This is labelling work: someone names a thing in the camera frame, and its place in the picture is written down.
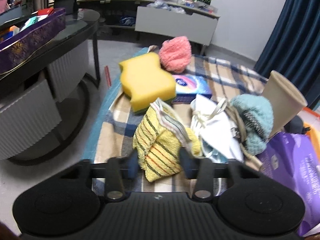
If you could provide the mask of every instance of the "purple box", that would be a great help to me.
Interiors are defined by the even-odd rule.
[[[27,61],[32,54],[66,28],[64,8],[55,9],[47,18],[31,25],[0,44],[0,74]]]
[[[307,135],[277,133],[267,148],[257,157],[263,163],[263,173],[295,191],[306,212],[298,229],[303,236],[320,222],[319,160]]]

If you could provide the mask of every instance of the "purple tray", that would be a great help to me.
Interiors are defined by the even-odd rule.
[[[0,44],[0,74],[28,60],[32,54],[66,28],[64,8],[55,9],[47,18],[31,25]]]

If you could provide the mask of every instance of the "paper cup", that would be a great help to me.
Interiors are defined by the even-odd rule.
[[[271,71],[262,96],[270,101],[273,110],[273,129],[270,137],[308,105],[301,92],[283,75],[274,70]]]

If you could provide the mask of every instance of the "dark blue curtain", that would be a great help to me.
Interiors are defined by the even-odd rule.
[[[276,70],[288,78],[312,108],[320,96],[320,0],[286,0],[255,71]]]

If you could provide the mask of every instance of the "light blue plush cloth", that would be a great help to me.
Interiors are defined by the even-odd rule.
[[[273,111],[268,99],[262,96],[243,94],[231,99],[230,103],[238,110],[242,117],[244,111],[249,111],[259,122],[266,137],[269,137],[273,127]],[[247,127],[246,149],[251,155],[263,152],[267,144],[263,141],[253,127]]]

